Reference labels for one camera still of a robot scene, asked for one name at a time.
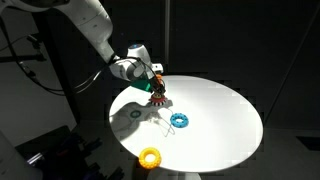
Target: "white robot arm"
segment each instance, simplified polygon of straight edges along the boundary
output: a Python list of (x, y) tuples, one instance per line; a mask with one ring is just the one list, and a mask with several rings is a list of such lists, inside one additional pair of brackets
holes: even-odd
[(114, 76), (127, 81), (136, 81), (143, 76), (151, 83), (152, 91), (160, 94), (165, 92), (154, 73), (163, 73), (163, 67), (161, 64), (151, 63), (148, 51), (143, 45), (130, 46), (127, 57), (124, 58), (114, 54), (108, 43), (113, 25), (99, 0), (3, 0), (0, 1), (0, 14), (6, 6), (29, 12), (41, 12), (49, 8), (58, 9), (89, 40), (103, 60), (109, 64)]

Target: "yellow ring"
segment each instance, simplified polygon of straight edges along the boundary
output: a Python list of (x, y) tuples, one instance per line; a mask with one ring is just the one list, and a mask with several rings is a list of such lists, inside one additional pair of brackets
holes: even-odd
[[(147, 155), (149, 155), (149, 154), (153, 154), (155, 156), (154, 161), (147, 162), (145, 160)], [(153, 148), (153, 147), (149, 147), (149, 148), (144, 149), (139, 155), (139, 163), (141, 164), (142, 167), (144, 167), (146, 169), (153, 169), (153, 168), (158, 167), (161, 163), (160, 152), (156, 148)]]

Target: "red object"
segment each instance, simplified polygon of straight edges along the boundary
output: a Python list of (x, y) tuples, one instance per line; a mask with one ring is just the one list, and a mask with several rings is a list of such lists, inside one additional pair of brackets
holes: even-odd
[(149, 101), (151, 101), (151, 104), (154, 106), (160, 106), (160, 105), (164, 105), (166, 102), (166, 97), (164, 95), (162, 95), (161, 98), (156, 98), (153, 95), (151, 96), (151, 98), (149, 99)]

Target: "plastic ring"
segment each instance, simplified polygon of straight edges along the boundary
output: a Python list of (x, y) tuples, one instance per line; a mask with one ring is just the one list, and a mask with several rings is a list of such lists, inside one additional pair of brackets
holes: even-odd
[(175, 113), (170, 118), (171, 124), (177, 128), (184, 128), (189, 124), (189, 120), (186, 115), (182, 113)]
[[(153, 154), (155, 156), (154, 161), (147, 162), (145, 160), (147, 155), (149, 155), (149, 154)], [(144, 149), (139, 155), (139, 163), (141, 164), (142, 167), (144, 167), (146, 169), (153, 169), (153, 168), (158, 167), (161, 163), (160, 152), (156, 148), (153, 148), (153, 147), (149, 147), (149, 148)]]
[(141, 111), (138, 111), (138, 110), (134, 110), (130, 113), (130, 117), (132, 118), (138, 118), (141, 116)]

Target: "white round table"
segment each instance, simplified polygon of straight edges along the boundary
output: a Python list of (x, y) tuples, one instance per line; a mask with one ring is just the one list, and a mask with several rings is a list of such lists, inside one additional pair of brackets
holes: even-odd
[[(202, 78), (163, 80), (168, 98), (164, 106), (152, 106), (150, 93), (130, 86), (110, 109), (112, 131), (127, 150), (137, 157), (147, 147), (159, 150), (160, 168), (151, 171), (149, 179), (200, 179), (197, 173), (230, 168), (256, 151), (262, 122), (239, 93)], [(173, 113), (186, 115), (188, 126), (172, 126)]]

